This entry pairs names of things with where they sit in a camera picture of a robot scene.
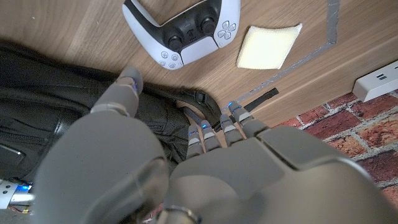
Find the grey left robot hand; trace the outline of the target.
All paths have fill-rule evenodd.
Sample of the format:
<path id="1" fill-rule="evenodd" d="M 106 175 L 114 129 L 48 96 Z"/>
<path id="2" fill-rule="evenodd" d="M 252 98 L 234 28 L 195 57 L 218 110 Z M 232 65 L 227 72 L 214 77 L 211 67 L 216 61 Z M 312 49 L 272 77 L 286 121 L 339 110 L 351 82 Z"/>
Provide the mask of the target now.
<path id="1" fill-rule="evenodd" d="M 371 176 L 299 129 L 270 128 L 237 102 L 188 131 L 169 171 L 154 133 L 135 118 L 140 72 L 122 71 L 90 113 L 53 145 L 35 178 L 34 223 L 396 223 Z"/>

